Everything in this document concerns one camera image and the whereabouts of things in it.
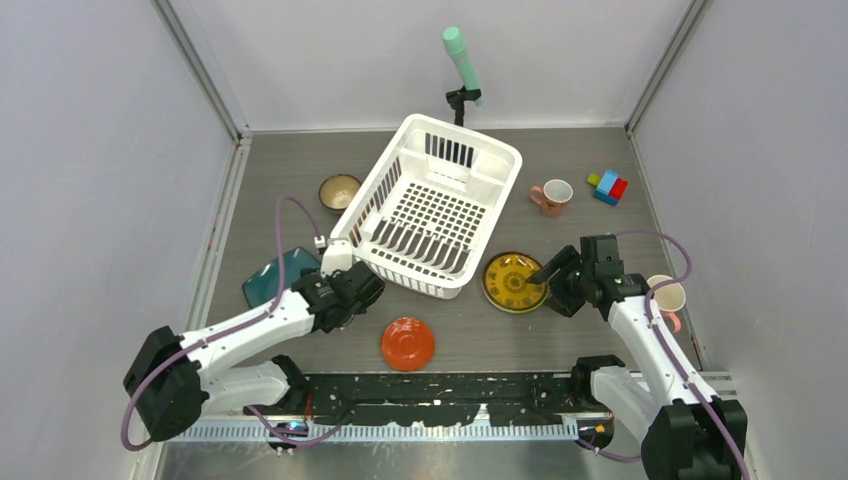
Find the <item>teal square plate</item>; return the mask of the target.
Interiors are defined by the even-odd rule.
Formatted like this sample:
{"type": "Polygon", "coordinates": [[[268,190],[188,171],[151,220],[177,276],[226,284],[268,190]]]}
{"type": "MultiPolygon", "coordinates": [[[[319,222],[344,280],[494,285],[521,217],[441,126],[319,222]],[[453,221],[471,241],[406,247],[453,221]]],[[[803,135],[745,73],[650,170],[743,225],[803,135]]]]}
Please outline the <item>teal square plate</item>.
{"type": "MultiPolygon", "coordinates": [[[[320,269],[320,261],[302,247],[286,251],[283,255],[283,264],[285,289],[290,288],[304,273],[311,273],[320,269]]],[[[256,308],[273,300],[278,293],[279,278],[279,259],[274,258],[242,284],[242,292],[247,305],[250,308],[256,308]]]]}

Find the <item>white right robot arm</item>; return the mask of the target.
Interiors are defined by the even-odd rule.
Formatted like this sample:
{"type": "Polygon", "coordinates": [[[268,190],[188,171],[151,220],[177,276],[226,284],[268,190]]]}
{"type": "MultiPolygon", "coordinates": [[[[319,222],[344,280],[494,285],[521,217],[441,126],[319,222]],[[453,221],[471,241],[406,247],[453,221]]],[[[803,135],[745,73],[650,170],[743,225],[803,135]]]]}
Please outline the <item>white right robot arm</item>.
{"type": "Polygon", "coordinates": [[[640,443],[650,479],[748,479],[748,417],[701,377],[665,324],[657,289],[628,273],[615,234],[565,246],[530,284],[548,289],[548,307],[571,317],[586,304],[624,341],[642,378],[615,356],[586,357],[572,371],[571,397],[584,410],[610,410],[640,443]]]}

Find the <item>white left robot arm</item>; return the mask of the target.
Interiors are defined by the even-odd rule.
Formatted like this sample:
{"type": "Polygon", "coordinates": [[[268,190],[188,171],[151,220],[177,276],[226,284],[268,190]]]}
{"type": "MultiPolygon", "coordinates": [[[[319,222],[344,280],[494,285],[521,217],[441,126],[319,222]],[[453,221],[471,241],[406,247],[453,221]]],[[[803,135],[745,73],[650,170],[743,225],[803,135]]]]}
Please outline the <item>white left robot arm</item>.
{"type": "Polygon", "coordinates": [[[278,355],[244,367],[242,361],[316,331],[347,326],[382,295],[384,281],[364,262],[329,275],[303,274],[271,301],[212,327],[177,335],[168,327],[152,331],[127,371],[129,403],[120,438],[131,451],[145,448],[129,438],[138,416],[152,442],[170,440],[205,414],[276,407],[298,412],[310,386],[293,360],[278,355]]]}

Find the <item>yellow patterned plate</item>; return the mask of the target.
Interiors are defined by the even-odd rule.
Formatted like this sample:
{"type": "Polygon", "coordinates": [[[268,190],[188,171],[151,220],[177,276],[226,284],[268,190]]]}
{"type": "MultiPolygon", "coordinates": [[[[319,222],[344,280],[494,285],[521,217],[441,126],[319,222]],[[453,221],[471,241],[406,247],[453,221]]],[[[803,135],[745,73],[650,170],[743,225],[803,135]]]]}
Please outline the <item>yellow patterned plate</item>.
{"type": "Polygon", "coordinates": [[[482,272],[485,298],[495,308],[510,314],[529,313],[541,307],[549,295],[546,283],[529,283],[542,265],[532,256],[502,252],[492,257],[482,272]]]}

